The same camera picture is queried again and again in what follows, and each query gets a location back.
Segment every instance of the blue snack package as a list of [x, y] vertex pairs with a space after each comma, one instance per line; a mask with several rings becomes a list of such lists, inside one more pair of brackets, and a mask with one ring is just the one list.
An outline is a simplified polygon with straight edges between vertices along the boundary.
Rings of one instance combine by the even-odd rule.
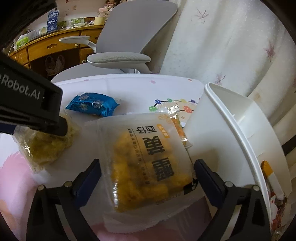
[[112, 116], [117, 106], [119, 104], [107, 95], [84, 93], [80, 96], [75, 96], [66, 109], [106, 117]]

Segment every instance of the chair seat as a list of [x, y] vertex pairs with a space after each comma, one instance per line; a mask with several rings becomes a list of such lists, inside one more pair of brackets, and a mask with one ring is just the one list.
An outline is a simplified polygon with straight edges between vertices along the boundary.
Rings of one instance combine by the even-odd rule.
[[76, 79], [81, 77], [103, 75], [103, 74], [124, 74], [124, 72], [120, 69], [99, 68], [99, 67], [92, 66], [89, 63], [85, 63], [85, 64], [80, 64], [60, 72], [52, 79], [51, 82], [56, 83], [63, 80], [71, 80], [71, 79]]

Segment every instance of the drawer knob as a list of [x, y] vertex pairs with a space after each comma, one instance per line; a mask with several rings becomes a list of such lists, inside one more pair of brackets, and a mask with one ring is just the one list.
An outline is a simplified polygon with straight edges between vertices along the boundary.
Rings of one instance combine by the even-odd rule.
[[47, 46], [47, 48], [50, 49], [50, 48], [53, 48], [53, 47], [56, 47], [56, 46], [57, 46], [57, 44], [51, 44], [51, 45]]

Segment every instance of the chair backrest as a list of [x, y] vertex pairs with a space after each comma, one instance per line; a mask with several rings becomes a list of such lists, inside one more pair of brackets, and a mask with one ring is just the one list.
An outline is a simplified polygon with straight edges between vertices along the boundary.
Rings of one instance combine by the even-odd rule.
[[177, 10], [175, 3], [160, 0], [134, 0], [117, 5], [98, 38], [96, 53], [141, 53]]

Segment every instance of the white plastic container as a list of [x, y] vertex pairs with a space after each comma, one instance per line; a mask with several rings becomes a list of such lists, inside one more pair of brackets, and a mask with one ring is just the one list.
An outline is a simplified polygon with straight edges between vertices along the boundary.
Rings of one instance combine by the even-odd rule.
[[184, 127], [192, 160], [204, 159], [224, 181], [239, 187], [258, 185], [270, 219], [270, 202], [260, 164], [268, 161], [286, 193], [289, 170], [281, 145], [257, 104], [215, 84], [207, 84]]

